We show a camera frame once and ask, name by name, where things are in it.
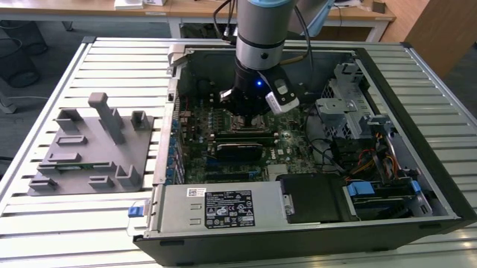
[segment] white desk leg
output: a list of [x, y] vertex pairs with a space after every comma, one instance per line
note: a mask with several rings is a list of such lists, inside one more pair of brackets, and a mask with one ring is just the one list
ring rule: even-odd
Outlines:
[[379, 42], [381, 37], [387, 28], [389, 21], [377, 21], [370, 34], [367, 35], [366, 42]]
[[182, 35], [180, 35], [182, 19], [178, 17], [168, 17], [168, 23], [170, 23], [171, 37], [182, 38]]

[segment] white object on desk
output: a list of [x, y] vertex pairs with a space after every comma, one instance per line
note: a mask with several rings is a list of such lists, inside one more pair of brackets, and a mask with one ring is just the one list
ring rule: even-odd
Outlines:
[[115, 0], [114, 9], [142, 9], [143, 0]]
[[152, 4], [155, 6], [163, 6], [167, 0], [144, 0], [144, 4]]
[[345, 7], [359, 7], [362, 6], [361, 0], [347, 0], [345, 2], [334, 3], [331, 9], [345, 8]]

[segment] warning label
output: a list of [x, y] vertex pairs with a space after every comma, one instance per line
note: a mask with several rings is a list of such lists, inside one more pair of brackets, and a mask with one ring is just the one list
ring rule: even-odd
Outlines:
[[253, 191], [206, 192], [207, 229], [255, 226]]

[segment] metal slotted surface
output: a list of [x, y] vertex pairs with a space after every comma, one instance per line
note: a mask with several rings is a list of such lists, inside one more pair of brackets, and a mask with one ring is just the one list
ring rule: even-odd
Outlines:
[[[127, 208], [151, 197], [154, 157], [160, 147], [170, 84], [167, 53], [175, 43], [222, 44], [210, 40], [98, 38], [92, 45], [81, 45], [0, 184], [0, 267], [159, 267], [127, 235]], [[305, 45], [299, 41], [289, 44]], [[477, 130], [473, 118], [413, 51], [398, 44], [317, 42], [314, 46], [366, 48], [437, 156], [477, 208]], [[36, 173], [37, 161], [48, 151], [59, 128], [52, 119], [59, 108], [67, 107], [77, 108], [83, 116], [95, 116], [87, 105], [91, 92], [106, 92], [108, 105], [118, 107], [122, 115], [142, 109], [155, 117], [143, 191], [29, 197], [25, 195], [29, 178]], [[385, 112], [375, 92], [371, 95]], [[140, 218], [132, 225], [136, 230], [144, 229], [146, 219]], [[450, 234], [422, 238], [394, 251], [210, 267], [327, 267], [335, 264], [345, 267], [474, 267], [476, 227], [474, 224]]]

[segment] blue latch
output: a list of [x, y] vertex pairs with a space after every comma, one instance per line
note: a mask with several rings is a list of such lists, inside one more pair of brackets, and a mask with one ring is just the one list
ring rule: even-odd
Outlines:
[[421, 186], [416, 180], [410, 182], [412, 188], [414, 189], [414, 192], [418, 193], [421, 191]]
[[130, 209], [127, 210], [127, 216], [130, 218], [139, 218], [139, 217], [143, 217], [144, 213], [144, 206], [140, 206], [140, 207], [130, 207]]
[[178, 120], [172, 119], [172, 129], [176, 130], [179, 128]]
[[166, 178], [171, 179], [174, 175], [174, 170], [172, 169], [166, 169]]
[[347, 193], [351, 197], [362, 194], [374, 194], [374, 188], [370, 182], [359, 181], [347, 186]]

